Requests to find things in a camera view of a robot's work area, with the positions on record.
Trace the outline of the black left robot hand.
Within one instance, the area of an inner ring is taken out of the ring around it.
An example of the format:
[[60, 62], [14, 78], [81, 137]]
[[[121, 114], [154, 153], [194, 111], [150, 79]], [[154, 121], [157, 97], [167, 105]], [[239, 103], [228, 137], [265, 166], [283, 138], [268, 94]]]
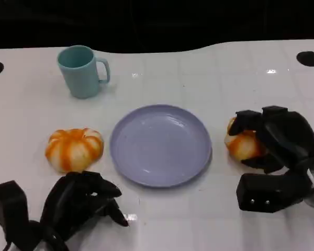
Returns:
[[61, 177], [48, 194], [40, 222], [67, 241], [90, 219], [109, 216], [127, 227], [116, 198], [120, 189], [100, 173], [69, 172]]

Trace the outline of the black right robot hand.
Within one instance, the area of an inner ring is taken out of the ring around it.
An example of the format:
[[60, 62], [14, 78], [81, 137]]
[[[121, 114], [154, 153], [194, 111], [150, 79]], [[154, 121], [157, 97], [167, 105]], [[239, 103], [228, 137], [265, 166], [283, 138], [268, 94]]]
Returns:
[[242, 110], [228, 125], [228, 136], [254, 136], [259, 150], [254, 157], [242, 157], [246, 166], [266, 174], [287, 167], [296, 169], [314, 159], [314, 131], [306, 118], [286, 107], [266, 106], [262, 112]]

